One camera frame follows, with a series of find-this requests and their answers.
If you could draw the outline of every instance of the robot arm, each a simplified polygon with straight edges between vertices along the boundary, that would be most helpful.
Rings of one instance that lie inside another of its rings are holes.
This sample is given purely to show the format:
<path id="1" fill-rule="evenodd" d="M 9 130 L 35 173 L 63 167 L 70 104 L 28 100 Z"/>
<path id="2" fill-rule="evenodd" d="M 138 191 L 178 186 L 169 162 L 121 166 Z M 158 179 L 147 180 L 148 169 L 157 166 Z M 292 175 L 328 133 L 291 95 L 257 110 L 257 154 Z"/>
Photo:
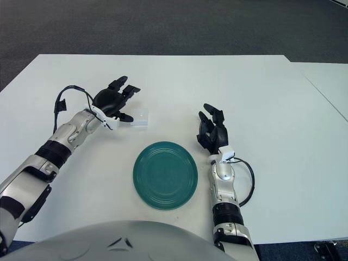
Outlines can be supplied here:
<path id="1" fill-rule="evenodd" d="M 199 112 L 201 125 L 197 140 L 211 153 L 209 180 L 214 244 L 236 260 L 258 260 L 233 188 L 235 174 L 231 163 L 235 153 L 228 145 L 223 112 L 208 104 L 204 104 L 204 108 L 213 117 L 213 121 Z"/>
<path id="2" fill-rule="evenodd" d="M 0 256 L 7 253 L 19 223 L 31 221 L 41 209 L 51 192 L 49 183 L 86 137 L 100 125 L 110 128 L 117 127 L 119 121 L 133 121 L 120 109 L 140 89 L 128 85 L 119 93 L 126 80 L 123 76 L 100 91 L 92 106 L 60 126 L 34 155 L 0 184 Z"/>

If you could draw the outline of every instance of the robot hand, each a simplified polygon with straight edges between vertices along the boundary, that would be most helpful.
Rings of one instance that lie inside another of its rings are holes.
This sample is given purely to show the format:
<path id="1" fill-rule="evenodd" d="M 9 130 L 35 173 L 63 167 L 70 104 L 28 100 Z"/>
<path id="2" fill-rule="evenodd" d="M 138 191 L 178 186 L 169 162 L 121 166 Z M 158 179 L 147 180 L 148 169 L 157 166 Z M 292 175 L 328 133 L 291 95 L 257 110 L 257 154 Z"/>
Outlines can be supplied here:
<path id="1" fill-rule="evenodd" d="M 227 129 L 223 125 L 225 118 L 222 110 L 218 110 L 206 103 L 204 108 L 213 117 L 213 121 L 208 119 L 203 112 L 199 112 L 201 124 L 197 140 L 210 154 L 219 154 L 219 148 L 228 145 Z"/>
<path id="2" fill-rule="evenodd" d="M 126 101 L 131 98 L 135 92 L 140 89 L 131 85 L 127 85 L 122 93 L 120 88 L 125 84 L 127 76 L 122 76 L 118 80 L 109 84 L 107 89 L 101 90 L 93 100 L 94 106 L 98 107 L 105 113 L 107 117 L 120 118 L 123 122 L 132 122 L 133 118 L 127 114 L 121 113 L 120 109 L 126 105 Z"/>

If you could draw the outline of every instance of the teal plate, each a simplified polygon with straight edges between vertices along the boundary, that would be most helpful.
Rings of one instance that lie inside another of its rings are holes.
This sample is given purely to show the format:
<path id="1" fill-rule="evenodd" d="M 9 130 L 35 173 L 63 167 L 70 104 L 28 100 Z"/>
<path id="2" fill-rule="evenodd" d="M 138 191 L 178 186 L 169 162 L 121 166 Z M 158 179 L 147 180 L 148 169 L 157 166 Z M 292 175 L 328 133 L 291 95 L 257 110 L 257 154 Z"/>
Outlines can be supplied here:
<path id="1" fill-rule="evenodd" d="M 194 159 L 182 146 L 162 141 L 146 147 L 135 161 L 133 182 L 151 207 L 175 209 L 191 198 L 197 187 Z"/>

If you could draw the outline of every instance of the black cable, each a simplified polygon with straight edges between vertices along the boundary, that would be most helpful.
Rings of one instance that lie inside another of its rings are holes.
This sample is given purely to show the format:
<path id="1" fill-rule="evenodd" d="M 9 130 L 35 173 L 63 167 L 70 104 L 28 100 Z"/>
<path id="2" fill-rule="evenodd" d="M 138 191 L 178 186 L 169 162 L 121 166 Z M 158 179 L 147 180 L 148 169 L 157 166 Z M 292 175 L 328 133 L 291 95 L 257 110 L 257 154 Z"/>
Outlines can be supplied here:
<path id="1" fill-rule="evenodd" d="M 91 96 L 88 92 L 86 92 L 85 89 L 83 89 L 83 88 L 81 88 L 81 87 L 79 87 L 79 86 L 76 86 L 76 85 L 69 85 L 69 86 L 65 87 L 64 89 L 62 89 L 62 91 L 58 94 L 57 99 L 55 100 L 55 103 L 54 103 L 54 127 L 53 127 L 53 133 L 55 133 L 55 131 L 57 130 L 57 119 L 58 119 L 58 114 L 59 114 L 59 112 L 60 112 L 60 110 L 58 110 L 58 106 L 59 106 L 59 102 L 60 102 L 61 95 L 62 95 L 63 92 L 65 92 L 66 90 L 70 90 L 70 89 L 78 90 L 78 91 L 81 91 L 81 92 L 85 93 L 86 96 L 87 96 L 87 101 L 88 101 L 88 106 L 89 106 L 90 112 L 91 112 L 98 120 L 100 120 L 101 122 L 103 122 L 101 119 L 99 119 L 99 118 L 97 117 L 97 114 L 94 113 L 94 112 L 92 111 L 91 104 L 90 104 L 90 102 L 89 102 L 89 99 L 91 99 L 91 100 L 92 100 L 92 103 L 93 103 L 93 98 L 92 98 L 92 96 Z"/>
<path id="2" fill-rule="evenodd" d="M 237 161 L 235 161 L 235 162 L 231 162 L 231 163 L 238 163 L 238 162 L 243 162 L 246 166 L 247 166 L 247 168 L 249 169 L 249 171 L 250 171 L 250 176 L 251 176 L 251 189 L 250 189 L 250 191 L 249 191 L 249 194 L 248 194 L 248 196 L 242 201 L 242 202 L 240 202 L 239 203 L 239 206 L 240 207 L 242 207 L 242 206 L 244 206 L 250 199 L 251 199 L 251 196 L 252 196 L 252 194 L 254 193 L 254 189 L 255 189 L 255 176 L 254 176 L 254 171 L 252 170 L 252 168 L 251 168 L 251 166 L 250 166 L 250 164 L 248 163 L 248 162 L 246 162 L 246 161 L 244 161 L 244 160 L 242 160 L 242 159 L 240 159 L 240 158 L 236 158 L 236 157 L 234 157 Z"/>

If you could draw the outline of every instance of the white table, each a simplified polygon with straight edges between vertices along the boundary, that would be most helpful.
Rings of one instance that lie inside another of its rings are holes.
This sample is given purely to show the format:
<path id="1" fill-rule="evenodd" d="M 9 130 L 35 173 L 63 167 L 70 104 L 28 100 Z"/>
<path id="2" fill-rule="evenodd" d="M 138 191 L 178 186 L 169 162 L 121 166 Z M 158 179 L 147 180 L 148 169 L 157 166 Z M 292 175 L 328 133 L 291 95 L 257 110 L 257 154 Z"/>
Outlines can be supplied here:
<path id="1" fill-rule="evenodd" d="M 76 84 L 94 96 L 123 75 L 141 88 L 123 112 L 148 108 L 149 126 L 100 128 L 88 137 L 16 240 L 124 219 L 169 223 L 211 240 L 208 151 L 195 136 L 205 102 L 224 110 L 230 144 L 255 171 L 254 195 L 241 208 L 255 244 L 348 235 L 348 124 L 281 55 L 39 55 L 0 92 L 0 182 L 51 135 L 53 103 L 63 87 Z M 65 98 L 68 112 L 59 123 L 85 104 L 76 91 Z M 185 147 L 198 168 L 193 197 L 171 211 L 146 205 L 132 181 L 138 154 L 164 140 Z M 235 170 L 242 199 L 250 178 L 244 167 Z"/>
<path id="2" fill-rule="evenodd" d="M 348 121 L 348 64 L 293 64 Z"/>

